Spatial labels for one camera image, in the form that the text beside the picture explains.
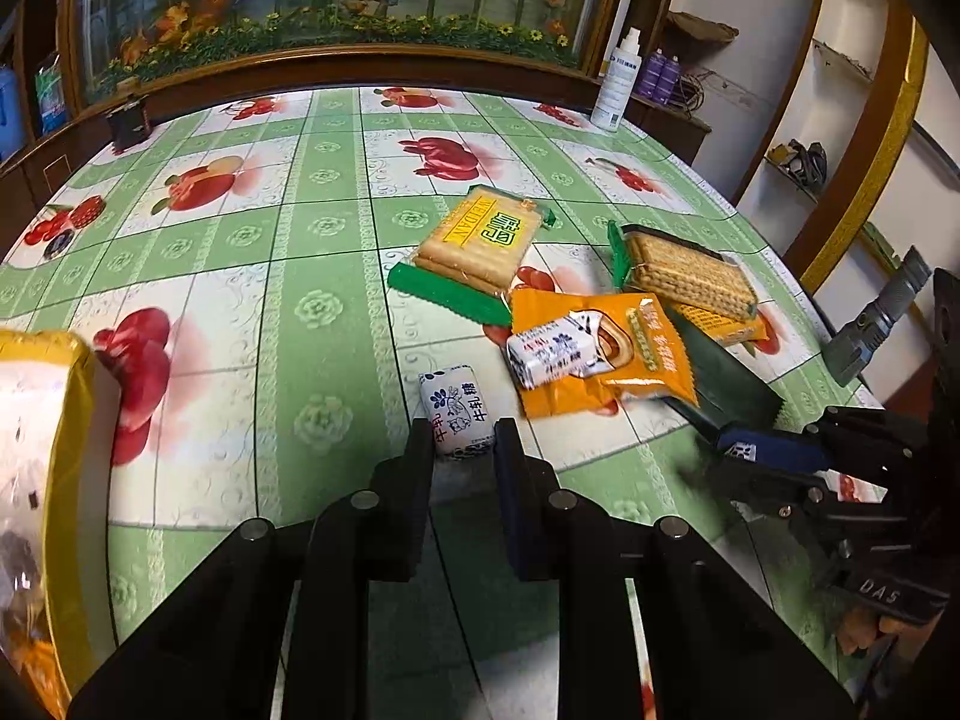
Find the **person's right hand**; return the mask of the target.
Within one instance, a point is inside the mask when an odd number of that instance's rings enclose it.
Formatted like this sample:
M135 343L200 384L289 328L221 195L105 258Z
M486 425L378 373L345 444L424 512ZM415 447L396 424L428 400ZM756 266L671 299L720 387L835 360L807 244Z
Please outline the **person's right hand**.
M923 650L937 622L935 617L924 626L913 626L896 617L882 616L867 606L853 606L841 618L835 637L844 656L869 650L880 639L893 637L896 653L911 661Z

